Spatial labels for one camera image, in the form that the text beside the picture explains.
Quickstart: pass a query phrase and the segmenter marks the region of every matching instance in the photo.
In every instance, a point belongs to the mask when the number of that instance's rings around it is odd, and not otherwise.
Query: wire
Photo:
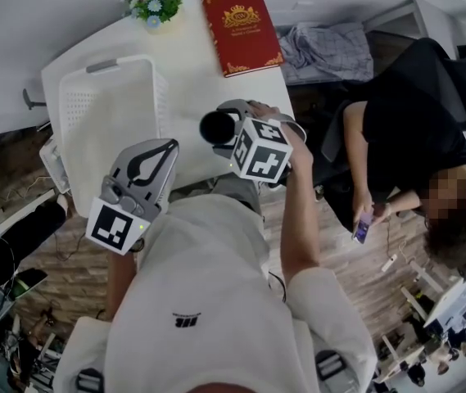
[[[60,260],[61,262],[66,262],[67,260],[70,259],[70,257],[76,253],[77,251],[79,251],[79,244],[81,243],[82,239],[85,237],[85,232],[84,234],[82,234],[79,239],[78,239],[78,242],[76,243],[76,249],[74,249],[71,253],[63,253],[61,251],[58,250],[58,236],[56,235],[56,233],[54,233],[54,240],[56,242],[56,257],[58,260]]]
[[[275,275],[274,273],[272,273],[271,271],[269,271],[269,275],[273,275],[273,277],[275,277],[276,279],[278,279],[278,282],[280,282],[280,284],[282,285],[282,288],[283,288],[283,298],[282,298],[282,301],[285,303],[286,300],[287,300],[287,290],[285,288],[285,283],[283,282],[283,280],[278,276],[278,275]]]
[[[25,194],[24,196],[22,196],[16,189],[11,189],[8,193],[7,193],[7,197],[6,198],[2,198],[0,196],[0,201],[3,201],[3,202],[9,202],[9,200],[11,200],[11,194],[14,192],[20,199],[24,200],[26,197],[27,197],[27,194],[29,193],[29,190],[36,184],[38,183],[38,181],[40,179],[52,179],[50,176],[38,176],[34,182],[32,182],[28,187],[27,189],[25,189]]]
[[[404,241],[398,246],[398,251],[404,257],[406,264],[408,264],[409,260],[407,259],[407,256],[405,255],[404,251],[402,250],[405,248],[405,245],[407,245],[407,239],[404,239]]]
[[[61,310],[61,304],[58,303],[56,300],[54,300],[54,299],[49,300],[49,299],[47,298],[47,296],[44,296],[43,293],[42,293],[39,289],[37,289],[37,288],[34,289],[34,292],[37,292],[41,297],[43,297],[43,298],[45,299],[45,301],[46,301],[51,307],[54,307],[55,309]]]
[[[2,310],[3,304],[5,303],[5,300],[9,297],[12,291],[12,287],[14,286],[14,278],[16,276],[16,259],[14,257],[14,251],[11,248],[11,245],[7,240],[5,240],[3,237],[0,236],[0,240],[3,240],[7,246],[9,247],[9,250],[11,251],[12,255],[12,276],[9,280],[7,280],[3,285],[6,285],[9,281],[11,281],[11,287],[9,288],[9,291],[4,291],[3,292],[3,298],[2,298],[2,303],[0,304],[0,311]]]
[[[386,255],[387,255],[387,257],[389,259],[391,258],[389,256],[389,236],[391,234],[390,230],[391,230],[391,218],[387,220],[387,251],[386,251]]]

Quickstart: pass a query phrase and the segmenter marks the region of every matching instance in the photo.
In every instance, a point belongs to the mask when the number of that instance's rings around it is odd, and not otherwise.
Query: black office chair
[[[363,84],[344,82],[328,95],[328,109],[311,127],[307,138],[314,156],[315,185],[349,169],[343,137],[344,109],[353,101],[367,100],[377,88],[387,89],[389,84],[395,84],[396,91],[399,85],[405,85],[432,97],[466,131],[466,58],[450,60],[440,44],[421,38],[374,79]]]

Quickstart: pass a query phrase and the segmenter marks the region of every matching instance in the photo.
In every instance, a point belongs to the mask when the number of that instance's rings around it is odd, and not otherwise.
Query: book cover
[[[264,0],[201,0],[225,77],[283,63]]]

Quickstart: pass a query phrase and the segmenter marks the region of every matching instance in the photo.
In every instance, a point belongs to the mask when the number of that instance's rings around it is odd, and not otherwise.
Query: white t-shirt
[[[148,229],[113,322],[77,324],[55,392],[74,391],[72,377],[89,366],[103,371],[107,393],[186,393],[213,382],[318,392],[318,345],[338,352],[365,391],[377,362],[373,343],[334,273],[300,272],[284,304],[260,269],[269,251],[261,226],[225,196],[172,204]]]

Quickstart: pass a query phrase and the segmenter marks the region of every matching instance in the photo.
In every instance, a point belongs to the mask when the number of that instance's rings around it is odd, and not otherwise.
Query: flower pot
[[[173,30],[176,30],[180,27],[180,25],[184,22],[185,20],[185,10],[183,9],[183,5],[178,8],[178,11],[176,12],[176,15],[171,17],[168,21],[162,23],[160,26],[157,28],[150,28],[147,26],[147,23],[144,23],[145,29],[147,32],[151,35],[162,35],[162,34],[168,34],[169,32],[172,32]]]

